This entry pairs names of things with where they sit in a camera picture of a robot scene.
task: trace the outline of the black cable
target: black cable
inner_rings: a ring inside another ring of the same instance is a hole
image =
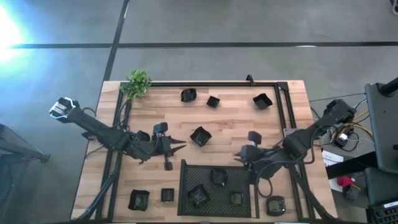
[[[30,162],[30,161],[33,161],[33,160],[39,160],[39,159],[38,158],[31,158],[31,159],[28,159],[28,160],[25,160],[25,161],[10,162],[9,164],[18,164],[18,163],[23,163],[23,162]]]
[[[317,119],[321,119],[318,112],[314,108],[311,107],[311,110],[315,113],[315,115],[317,116]]]
[[[121,128],[121,129],[123,129],[122,123],[124,122],[124,120],[126,120],[126,118],[127,118],[129,115],[128,115],[128,114],[125,114],[125,115],[124,115],[124,118],[123,118],[122,120],[120,120],[120,116],[121,116],[121,114],[122,114],[123,108],[127,105],[127,102],[128,102],[128,100],[127,100],[126,102],[123,103],[123,105],[120,107],[118,113],[116,114],[118,122],[117,122],[115,125],[110,126],[110,127],[108,127],[108,128]]]
[[[260,191],[260,189],[259,189],[259,195],[261,196],[261,197],[263,197],[263,198],[269,198],[269,197],[271,197],[272,196],[272,193],[273,193],[273,191],[274,191],[274,188],[273,188],[273,186],[272,186],[272,183],[271,183],[271,180],[270,179],[266,179],[266,180],[268,180],[268,183],[269,183],[269,194],[268,195],[263,195],[262,193],[261,193],[261,191]]]
[[[360,122],[362,122],[362,121],[364,121],[364,120],[366,120],[366,119],[368,119],[369,118],[369,115],[367,115],[364,119],[362,119],[362,120],[359,120],[359,121],[356,121],[356,123],[360,123]]]
[[[362,94],[365,94],[365,93],[355,93],[355,94],[350,94],[350,95],[322,98],[322,99],[317,99],[317,100],[310,100],[309,102],[316,102],[316,101],[321,101],[321,100],[331,100],[331,99],[335,99],[335,98],[341,98],[341,97],[347,97],[347,96],[356,96],[356,95],[362,95]]]
[[[307,164],[312,164],[312,163],[315,162],[315,153],[314,153],[314,149],[313,149],[313,142],[314,142],[314,140],[315,140],[315,135],[317,134],[317,132],[318,132],[321,128],[324,128],[324,127],[325,127],[325,126],[319,126],[319,127],[312,133],[312,136],[311,136],[311,156],[312,156],[312,159],[311,159],[311,161],[308,161],[308,162],[301,162],[301,161],[275,161],[275,162],[271,162],[270,164],[267,164],[266,166],[264,166],[264,168],[262,168],[262,170],[258,173],[257,178],[256,178],[256,182],[255,182],[255,184],[257,185],[257,189],[258,189],[259,195],[260,195],[261,197],[264,197],[264,194],[261,193],[260,188],[259,188],[259,182],[260,182],[261,174],[262,174],[262,173],[265,171],[265,169],[268,168],[269,166],[276,165],[276,164],[285,164],[285,165],[287,165],[287,164],[292,164],[292,165],[303,164],[303,165],[307,165]]]
[[[359,125],[359,126],[362,126],[361,124],[358,124],[357,122],[351,122],[352,124],[356,124],[356,125]],[[363,130],[372,140],[373,140],[373,142],[374,142],[374,138],[373,138],[373,135],[371,134],[371,133],[369,133],[369,132],[367,132],[367,131],[365,131],[365,130]]]
[[[366,100],[368,100],[368,99],[361,100],[361,101],[355,106],[355,110],[360,106],[361,103],[365,102]]]
[[[83,112],[85,111],[85,110],[89,110],[89,111],[92,111],[93,113],[94,113],[94,117],[97,117],[97,113],[95,112],[95,110],[93,110],[92,108],[83,108],[83,109],[81,109]]]
[[[102,148],[104,148],[104,147],[105,147],[105,146],[101,146],[101,147],[99,147],[99,148],[97,148],[97,149],[94,149],[94,150],[92,150],[91,152],[87,153],[86,156],[85,156],[85,159],[86,159],[90,154],[92,154],[92,153],[94,153],[94,152],[96,152],[96,151],[98,151],[98,150],[100,150],[100,149],[102,149]]]

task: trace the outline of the wire mesh tray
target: wire mesh tray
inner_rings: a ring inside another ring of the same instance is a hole
[[[227,172],[228,183],[225,188],[210,182],[210,171],[215,167]],[[250,188],[246,182],[247,176],[244,167],[188,165],[185,159],[182,159],[177,215],[251,218]],[[188,200],[188,191],[200,184],[203,184],[209,193],[210,201],[202,208],[194,208]],[[230,204],[231,192],[242,192],[242,205]]]

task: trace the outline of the concrete floor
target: concrete floor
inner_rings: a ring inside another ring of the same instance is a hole
[[[6,32],[0,47],[7,40],[112,43],[122,4],[2,1],[0,16],[7,12],[21,37]],[[397,41],[397,19],[388,0],[132,0],[120,43]],[[53,120],[48,110],[59,96],[95,108],[110,49],[0,51],[0,123],[51,154],[46,164],[29,164],[11,198],[6,223],[68,220],[87,141],[80,136],[82,129]],[[392,80],[397,76],[396,58],[398,47],[119,49],[110,80],[123,80],[135,68],[146,70],[154,80],[242,80],[250,73],[258,80],[305,80],[308,97],[315,100],[361,93],[366,83]],[[355,105],[363,98],[345,100]],[[327,103],[312,106],[321,113]],[[362,144],[358,154],[371,150]],[[355,220],[364,220],[357,208],[337,201],[343,219],[352,209],[359,216]]]

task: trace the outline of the bright light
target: bright light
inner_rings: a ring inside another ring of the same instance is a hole
[[[18,26],[15,25],[3,6],[0,6],[0,29],[0,61],[5,61],[17,55],[18,50],[8,47],[22,43],[22,36]]]

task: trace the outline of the green plant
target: green plant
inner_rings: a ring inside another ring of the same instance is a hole
[[[141,98],[147,93],[147,88],[150,87],[152,79],[147,76],[145,71],[133,70],[130,72],[130,77],[126,75],[128,82],[120,86],[122,93],[127,94],[127,100],[133,100],[135,97]]]

